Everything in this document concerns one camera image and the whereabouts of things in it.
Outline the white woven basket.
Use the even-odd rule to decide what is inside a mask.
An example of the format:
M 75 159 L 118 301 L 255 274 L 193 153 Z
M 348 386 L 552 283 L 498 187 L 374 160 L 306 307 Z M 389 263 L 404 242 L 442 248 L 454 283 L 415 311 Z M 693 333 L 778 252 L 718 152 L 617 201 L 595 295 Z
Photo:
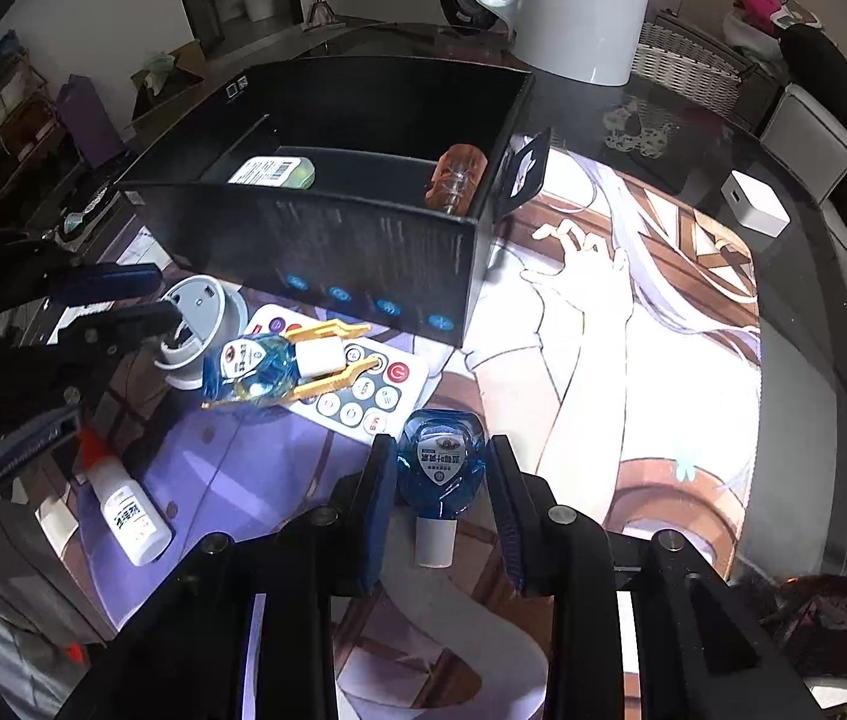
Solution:
M 641 26 L 631 71 L 716 114 L 731 114 L 739 99 L 741 75 L 731 62 L 665 26 Z

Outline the round white grey device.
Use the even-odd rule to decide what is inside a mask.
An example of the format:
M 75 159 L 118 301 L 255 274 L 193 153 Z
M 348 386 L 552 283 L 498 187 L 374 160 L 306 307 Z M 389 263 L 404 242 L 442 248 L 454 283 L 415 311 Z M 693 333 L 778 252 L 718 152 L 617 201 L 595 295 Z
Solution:
M 208 275 L 184 278 L 161 301 L 179 310 L 179 322 L 161 341 L 155 366 L 169 387 L 200 390 L 203 358 L 210 349 L 243 333 L 249 319 L 246 301 L 238 286 Z

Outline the white cube charger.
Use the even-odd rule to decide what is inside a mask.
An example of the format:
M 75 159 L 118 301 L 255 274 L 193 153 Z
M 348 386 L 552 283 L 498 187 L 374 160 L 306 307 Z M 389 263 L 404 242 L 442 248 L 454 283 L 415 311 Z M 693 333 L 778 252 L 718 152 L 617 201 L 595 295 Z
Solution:
M 789 215 L 775 190 L 744 172 L 731 171 L 721 193 L 744 227 L 776 239 L 789 226 Z

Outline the blue bottle with gold clip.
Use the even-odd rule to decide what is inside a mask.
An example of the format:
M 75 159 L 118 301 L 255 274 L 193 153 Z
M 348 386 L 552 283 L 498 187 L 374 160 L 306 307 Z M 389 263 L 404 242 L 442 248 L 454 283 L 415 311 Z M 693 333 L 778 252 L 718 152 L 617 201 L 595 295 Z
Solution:
M 375 361 L 348 362 L 345 346 L 370 330 L 369 323 L 332 319 L 283 333 L 231 338 L 203 358 L 202 408 L 268 408 L 350 387 Z

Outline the white glue bottle red cap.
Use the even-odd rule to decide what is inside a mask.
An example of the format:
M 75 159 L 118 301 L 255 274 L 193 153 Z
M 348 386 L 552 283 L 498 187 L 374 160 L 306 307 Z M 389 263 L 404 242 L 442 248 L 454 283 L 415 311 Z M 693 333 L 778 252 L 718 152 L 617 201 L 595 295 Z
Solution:
M 94 429 L 82 427 L 80 444 L 83 472 L 115 541 L 132 566 L 156 561 L 172 541 L 158 507 Z

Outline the white bucket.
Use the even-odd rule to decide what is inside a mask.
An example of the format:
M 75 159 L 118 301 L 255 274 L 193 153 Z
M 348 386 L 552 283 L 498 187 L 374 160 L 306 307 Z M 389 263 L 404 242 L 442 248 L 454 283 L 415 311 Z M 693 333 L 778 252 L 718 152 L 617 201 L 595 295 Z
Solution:
M 279 2 L 277 0 L 243 0 L 246 15 L 252 23 L 274 18 L 279 13 Z

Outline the cardboard box on floor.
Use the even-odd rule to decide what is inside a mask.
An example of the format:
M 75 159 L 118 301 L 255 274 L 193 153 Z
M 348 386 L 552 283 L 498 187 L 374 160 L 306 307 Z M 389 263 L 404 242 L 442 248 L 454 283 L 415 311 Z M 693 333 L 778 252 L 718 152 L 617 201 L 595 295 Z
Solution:
M 142 119 L 161 104 L 199 86 L 205 80 L 206 60 L 199 41 L 190 41 L 171 52 L 156 52 L 143 62 L 130 80 L 135 86 L 132 119 Z

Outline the white green labelled box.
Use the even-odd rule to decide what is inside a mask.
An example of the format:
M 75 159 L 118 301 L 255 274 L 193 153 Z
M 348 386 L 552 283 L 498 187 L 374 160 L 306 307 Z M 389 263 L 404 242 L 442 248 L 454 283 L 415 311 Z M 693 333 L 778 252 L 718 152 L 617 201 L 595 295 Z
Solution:
M 303 156 L 252 156 L 229 177 L 230 184 L 304 190 L 316 180 L 313 161 Z

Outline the blue liquid bottle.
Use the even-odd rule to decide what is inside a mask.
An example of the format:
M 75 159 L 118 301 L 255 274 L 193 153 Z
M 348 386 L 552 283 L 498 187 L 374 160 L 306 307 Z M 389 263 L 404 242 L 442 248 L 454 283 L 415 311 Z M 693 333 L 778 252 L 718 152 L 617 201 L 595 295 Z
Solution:
M 415 557 L 426 569 L 454 561 L 457 521 L 485 478 L 487 438 L 471 411 L 418 410 L 397 443 L 397 486 L 415 514 Z

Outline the white electric kettle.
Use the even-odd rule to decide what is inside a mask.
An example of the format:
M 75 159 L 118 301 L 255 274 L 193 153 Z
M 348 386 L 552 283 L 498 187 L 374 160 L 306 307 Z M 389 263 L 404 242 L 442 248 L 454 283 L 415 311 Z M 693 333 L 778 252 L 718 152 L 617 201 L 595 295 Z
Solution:
M 575 82 L 618 88 L 631 66 L 650 0 L 475 0 L 505 23 L 524 64 Z

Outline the floor mop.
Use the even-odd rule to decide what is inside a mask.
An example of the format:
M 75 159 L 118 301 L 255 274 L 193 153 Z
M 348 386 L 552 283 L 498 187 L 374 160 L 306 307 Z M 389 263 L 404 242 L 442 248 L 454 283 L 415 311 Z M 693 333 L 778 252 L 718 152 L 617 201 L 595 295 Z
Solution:
M 309 10 L 307 10 L 306 18 L 304 18 L 304 29 L 306 31 L 338 24 L 339 17 L 332 5 L 329 4 L 329 0 L 311 0 L 309 2 Z

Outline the purple bag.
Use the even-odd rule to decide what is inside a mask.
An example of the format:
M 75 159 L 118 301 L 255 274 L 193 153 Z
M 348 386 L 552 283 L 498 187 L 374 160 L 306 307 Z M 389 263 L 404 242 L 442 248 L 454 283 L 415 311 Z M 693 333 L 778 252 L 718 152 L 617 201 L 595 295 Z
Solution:
M 75 140 L 76 148 L 94 169 L 124 151 L 124 140 L 115 130 L 88 76 L 70 75 L 60 88 L 55 109 Z

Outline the black open storage box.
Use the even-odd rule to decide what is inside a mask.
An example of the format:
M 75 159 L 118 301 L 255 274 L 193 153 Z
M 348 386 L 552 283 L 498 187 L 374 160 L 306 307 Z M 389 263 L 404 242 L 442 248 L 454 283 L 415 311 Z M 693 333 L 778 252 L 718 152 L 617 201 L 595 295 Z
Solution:
M 544 184 L 549 137 L 514 143 L 516 68 L 337 55 L 252 65 L 195 104 L 117 187 L 188 271 L 457 346 L 495 224 Z M 436 163 L 477 146 L 466 216 L 426 208 Z M 303 156 L 304 190 L 230 184 L 252 156 Z

